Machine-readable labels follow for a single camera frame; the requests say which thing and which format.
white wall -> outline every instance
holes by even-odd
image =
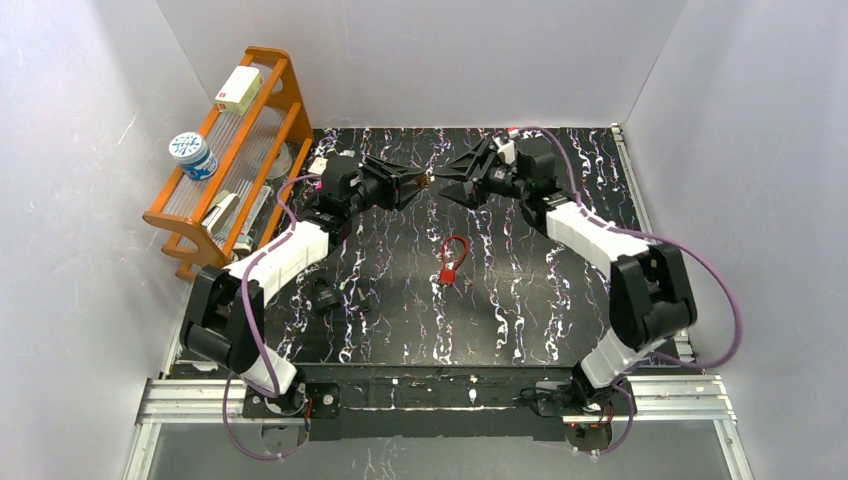
[[[655,228],[713,259],[741,297],[718,369],[754,474],[848,471],[848,3],[692,1],[625,128]],[[727,346],[706,280],[692,338]]]
[[[0,477],[115,479],[187,286],[141,220],[210,103],[154,0],[0,4]]]
[[[158,0],[214,96],[288,50],[314,126],[623,121],[685,0]]]

yellow and white box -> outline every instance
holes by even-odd
[[[256,93],[259,92],[262,82],[262,72],[258,68],[236,67],[215,97],[218,110],[243,115],[250,108],[253,99],[256,98]]]

shelf rack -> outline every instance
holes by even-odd
[[[294,178],[314,140],[288,53],[249,47],[239,65],[258,68],[265,83],[244,115],[222,113],[213,106],[198,129],[218,157],[215,175],[193,181],[175,167],[142,215],[150,225],[171,232],[162,252],[183,260],[176,275],[187,281],[194,280],[200,267],[222,267],[231,261],[233,246],[281,148],[299,145],[297,154],[292,154],[289,173],[289,178]],[[240,202],[224,228],[210,235],[201,222],[221,190],[238,194]],[[287,201],[289,195],[291,187],[283,192],[282,200]],[[282,208],[276,205],[255,242],[257,248],[268,243],[281,216]]]

black marble tabletop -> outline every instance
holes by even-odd
[[[316,131],[315,153],[353,150],[435,168],[491,131],[329,129]],[[587,206],[639,228],[611,130],[554,131]],[[558,168],[565,185],[565,164]],[[601,274],[529,228],[513,200],[493,195],[471,211],[436,194],[446,184],[437,179],[402,211],[374,208],[355,219],[344,245],[269,304],[268,344],[298,363],[571,366],[589,353],[608,326]],[[439,250],[450,235],[468,239],[470,251],[454,287],[442,288]],[[451,244],[449,260],[459,248]],[[343,309],[313,311],[315,275],[342,293]]]

red object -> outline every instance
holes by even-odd
[[[453,264],[450,268],[447,266],[447,255],[446,249],[448,243],[458,240],[462,242],[462,255],[459,256],[459,260]],[[465,261],[465,256],[468,255],[468,240],[461,235],[451,235],[446,238],[444,242],[442,242],[442,270],[439,272],[439,283],[442,285],[453,285],[456,282],[456,269],[462,265],[462,262]]]

